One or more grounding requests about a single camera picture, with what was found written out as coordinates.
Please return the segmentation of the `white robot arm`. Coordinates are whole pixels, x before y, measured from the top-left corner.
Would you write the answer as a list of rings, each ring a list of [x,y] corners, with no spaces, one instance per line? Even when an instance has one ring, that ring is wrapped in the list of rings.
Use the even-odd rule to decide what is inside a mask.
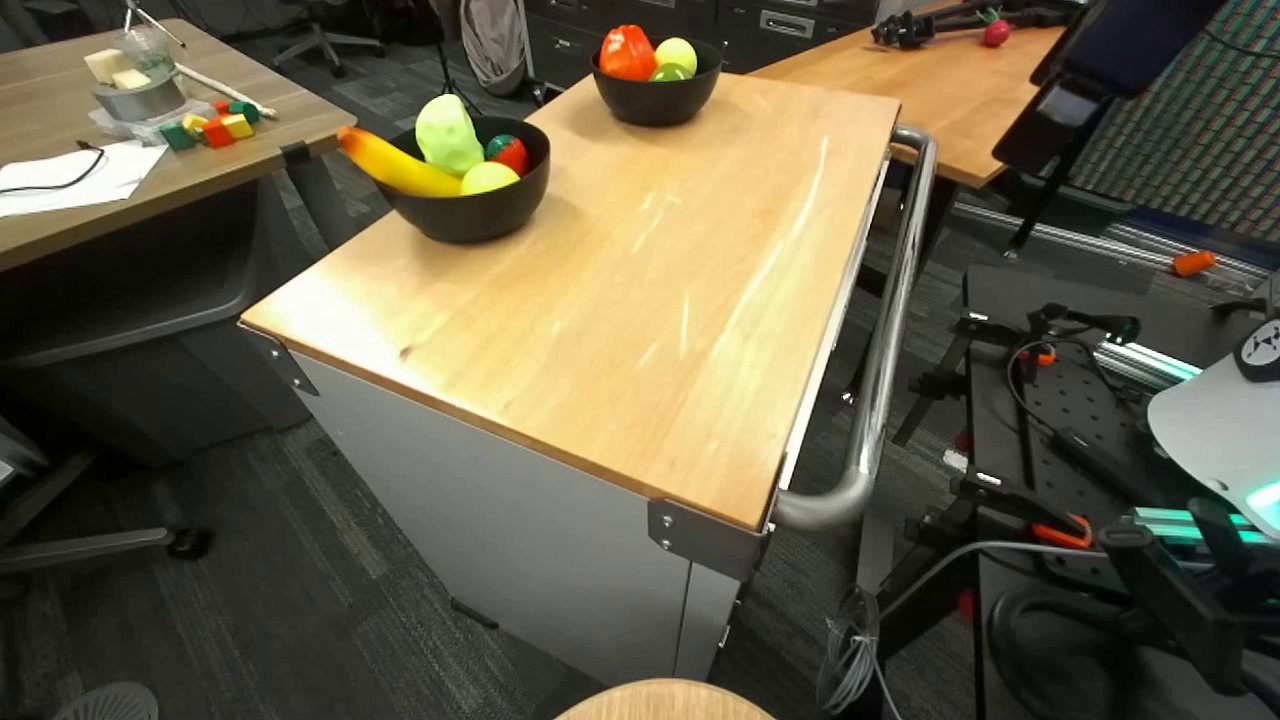
[[[1198,381],[1158,391],[1150,426],[1198,485],[1270,545],[1280,539],[1280,314],[1250,328]]]

